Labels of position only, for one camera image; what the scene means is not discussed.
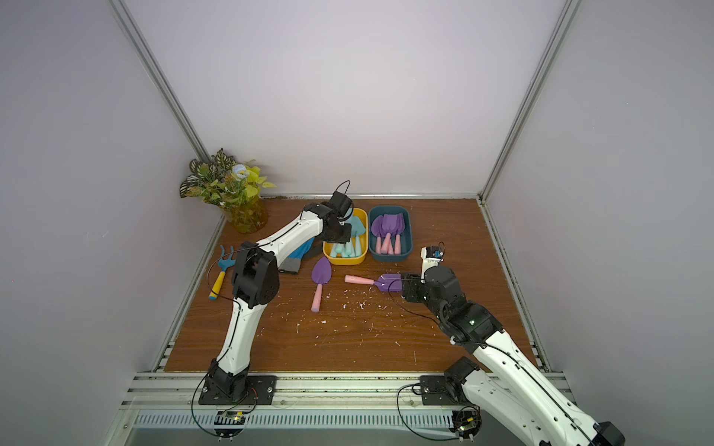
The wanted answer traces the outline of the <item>teal shovel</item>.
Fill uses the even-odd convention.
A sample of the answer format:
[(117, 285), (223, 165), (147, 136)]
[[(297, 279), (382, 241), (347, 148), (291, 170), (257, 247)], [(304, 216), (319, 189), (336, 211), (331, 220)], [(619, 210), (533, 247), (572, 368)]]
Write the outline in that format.
[(331, 258), (337, 258), (342, 252), (341, 243), (333, 243), (330, 251)]
[(345, 245), (343, 245), (342, 256), (344, 258), (353, 258), (354, 254), (355, 254), (355, 252), (354, 252), (353, 243), (352, 242), (345, 243)]
[(358, 238), (366, 233), (366, 226), (360, 217), (351, 216), (349, 223), (351, 224), (351, 238)]

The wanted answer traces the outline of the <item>teal plastic storage box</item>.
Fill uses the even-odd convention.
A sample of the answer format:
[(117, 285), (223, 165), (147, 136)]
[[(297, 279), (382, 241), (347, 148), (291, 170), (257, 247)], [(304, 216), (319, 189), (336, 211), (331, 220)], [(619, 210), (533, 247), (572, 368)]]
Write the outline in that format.
[[(368, 252), (378, 262), (399, 263), (404, 262), (411, 255), (414, 248), (413, 231), (411, 227), (411, 215), (403, 206), (375, 206), (368, 212)], [(385, 254), (377, 252), (377, 235), (373, 232), (372, 227), (377, 219), (384, 215), (401, 215), (403, 219), (403, 230), (399, 234), (401, 251), (399, 254)]]

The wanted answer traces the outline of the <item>yellow plastic storage box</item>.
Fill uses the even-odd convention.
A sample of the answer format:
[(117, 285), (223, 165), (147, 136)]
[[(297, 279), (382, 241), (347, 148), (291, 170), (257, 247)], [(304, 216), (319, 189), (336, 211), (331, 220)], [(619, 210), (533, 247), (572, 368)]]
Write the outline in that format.
[[(330, 251), (331, 251), (332, 243), (323, 243), (323, 254), (329, 259), (329, 261), (333, 265), (338, 265), (338, 266), (359, 265), (366, 258), (366, 253), (368, 251), (368, 235), (367, 235), (367, 225), (369, 223), (368, 215), (367, 215), (366, 211), (362, 210), (361, 208), (354, 208), (351, 216), (353, 216), (353, 215), (360, 217), (360, 219), (362, 219), (362, 221), (364, 222), (364, 226), (366, 226), (366, 233), (361, 236), (361, 244), (362, 244), (363, 254), (362, 254), (362, 256), (360, 256), (360, 258), (357, 258), (356, 256), (354, 256), (353, 258), (344, 258), (342, 256), (342, 252), (341, 252), (341, 254), (337, 258), (331, 258)], [(352, 242), (353, 247), (354, 247), (354, 238), (351, 238), (349, 240), (349, 242)]]

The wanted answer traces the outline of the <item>purple pointed shovel top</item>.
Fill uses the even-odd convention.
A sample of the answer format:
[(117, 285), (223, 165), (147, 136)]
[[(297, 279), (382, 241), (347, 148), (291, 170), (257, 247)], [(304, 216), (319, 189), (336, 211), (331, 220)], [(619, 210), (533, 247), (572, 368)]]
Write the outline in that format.
[(371, 224), (371, 233), (376, 239), (374, 252), (377, 255), (382, 254), (382, 219), (383, 215), (378, 215)]

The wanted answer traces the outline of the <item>purple square shovel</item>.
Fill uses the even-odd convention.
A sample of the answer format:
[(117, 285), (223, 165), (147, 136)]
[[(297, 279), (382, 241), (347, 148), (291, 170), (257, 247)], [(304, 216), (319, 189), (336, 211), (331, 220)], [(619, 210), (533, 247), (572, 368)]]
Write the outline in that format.
[(346, 284), (360, 284), (375, 286), (383, 293), (401, 293), (403, 290), (402, 276), (399, 273), (385, 273), (376, 280), (354, 275), (344, 277)]
[(394, 248), (393, 252), (396, 256), (399, 256), (402, 254), (402, 233), (405, 230), (405, 217), (403, 216), (403, 213), (399, 213), (396, 215), (397, 217), (397, 226), (395, 229), (395, 235), (394, 235)]
[(383, 241), (381, 245), (381, 252), (383, 254), (388, 254), (389, 249), (392, 247), (390, 239), (392, 239), (392, 234), (396, 231), (397, 221), (398, 216), (396, 214), (385, 214), (382, 216), (381, 225)]

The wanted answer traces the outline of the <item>teal shovel sideways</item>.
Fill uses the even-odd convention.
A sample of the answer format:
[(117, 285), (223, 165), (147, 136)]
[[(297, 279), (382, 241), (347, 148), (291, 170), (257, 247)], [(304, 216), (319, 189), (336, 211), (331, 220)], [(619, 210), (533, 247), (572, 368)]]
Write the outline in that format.
[(357, 236), (354, 238), (354, 255), (357, 258), (360, 258), (363, 254), (363, 249), (362, 249), (362, 244), (361, 244), (361, 237)]

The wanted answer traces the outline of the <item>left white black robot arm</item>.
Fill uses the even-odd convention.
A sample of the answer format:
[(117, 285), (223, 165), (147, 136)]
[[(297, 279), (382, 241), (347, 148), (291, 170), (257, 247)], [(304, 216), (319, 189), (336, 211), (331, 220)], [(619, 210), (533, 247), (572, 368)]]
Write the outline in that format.
[(351, 238), (347, 222), (353, 200), (334, 191), (326, 202), (304, 206), (299, 215), (274, 234), (242, 243), (232, 273), (232, 316), (221, 352), (213, 360), (205, 388), (229, 401), (247, 393), (251, 348), (260, 318), (280, 288), (279, 267), (299, 247), (313, 238), (346, 243)]

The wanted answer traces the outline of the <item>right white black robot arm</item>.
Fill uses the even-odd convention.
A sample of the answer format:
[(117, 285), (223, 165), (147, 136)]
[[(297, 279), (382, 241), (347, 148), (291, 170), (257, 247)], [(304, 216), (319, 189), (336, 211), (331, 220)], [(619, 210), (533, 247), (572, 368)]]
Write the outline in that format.
[(465, 400), (485, 409), (527, 445), (623, 445), (611, 422), (597, 422), (569, 401), (522, 353), (502, 323), (466, 298), (455, 273), (444, 266), (403, 274), (405, 301), (422, 303), (440, 330), (463, 347), (504, 386), (475, 368), (457, 379)]

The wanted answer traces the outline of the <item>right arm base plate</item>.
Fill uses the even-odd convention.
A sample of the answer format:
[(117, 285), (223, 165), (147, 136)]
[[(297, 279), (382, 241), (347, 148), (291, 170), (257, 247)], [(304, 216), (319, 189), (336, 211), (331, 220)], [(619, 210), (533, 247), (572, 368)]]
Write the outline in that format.
[(418, 392), (425, 406), (457, 405), (464, 401), (459, 384), (445, 375), (422, 375)]

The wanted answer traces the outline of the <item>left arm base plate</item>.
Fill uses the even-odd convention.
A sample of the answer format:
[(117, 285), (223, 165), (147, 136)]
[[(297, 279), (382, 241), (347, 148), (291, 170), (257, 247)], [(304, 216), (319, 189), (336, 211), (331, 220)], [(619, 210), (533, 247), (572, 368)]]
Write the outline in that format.
[(271, 405), (275, 392), (275, 375), (247, 375), (225, 384), (208, 377), (199, 390), (199, 405)]

